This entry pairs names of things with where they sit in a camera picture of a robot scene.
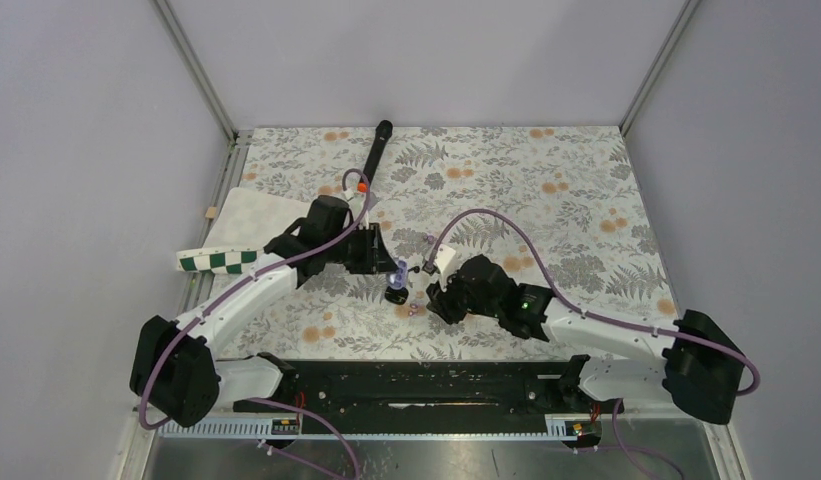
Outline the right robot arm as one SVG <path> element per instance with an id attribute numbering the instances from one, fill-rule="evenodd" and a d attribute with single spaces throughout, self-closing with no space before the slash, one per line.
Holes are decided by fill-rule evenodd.
<path id="1" fill-rule="evenodd" d="M 625 321 L 573 304 L 552 288 L 516 283 L 484 255 L 462 264 L 428 260 L 428 308 L 447 324 L 467 315 L 495 320 L 511 335 L 603 350 L 619 362 L 575 356 L 559 386 L 561 402 L 583 412 L 597 402 L 672 402 L 703 422 L 730 422 L 745 355 L 713 322 L 688 310 L 669 327 Z"/>

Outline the black earbud charging case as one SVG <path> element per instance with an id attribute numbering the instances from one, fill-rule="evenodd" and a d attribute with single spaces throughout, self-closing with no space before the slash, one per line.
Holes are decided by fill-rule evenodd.
<path id="1" fill-rule="evenodd" d="M 394 305 L 405 305 L 409 297 L 409 290 L 406 288 L 393 289 L 386 288 L 384 299 Z"/>

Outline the purple earbud charging case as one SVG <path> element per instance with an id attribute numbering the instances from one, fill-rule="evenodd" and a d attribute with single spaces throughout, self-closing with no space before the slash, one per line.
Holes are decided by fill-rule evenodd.
<path id="1" fill-rule="evenodd" d="M 387 286 L 391 290 L 401 290 L 406 288 L 408 276 L 408 264 L 405 260 L 396 261 L 397 270 L 386 275 Z"/>

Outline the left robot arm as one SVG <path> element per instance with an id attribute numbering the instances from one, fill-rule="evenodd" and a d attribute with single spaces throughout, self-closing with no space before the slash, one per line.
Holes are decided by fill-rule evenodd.
<path id="1" fill-rule="evenodd" d="M 129 380 L 140 412 L 154 407 L 166 421 L 190 427 L 216 407 L 252 398 L 274 411 L 290 407 L 297 387 L 276 357 L 218 355 L 258 313 L 328 265 L 354 275 L 401 274 L 404 267 L 388 253 L 379 224 L 364 226 L 362 219 L 347 201 L 321 195 L 219 294 L 174 320 L 149 319 Z"/>

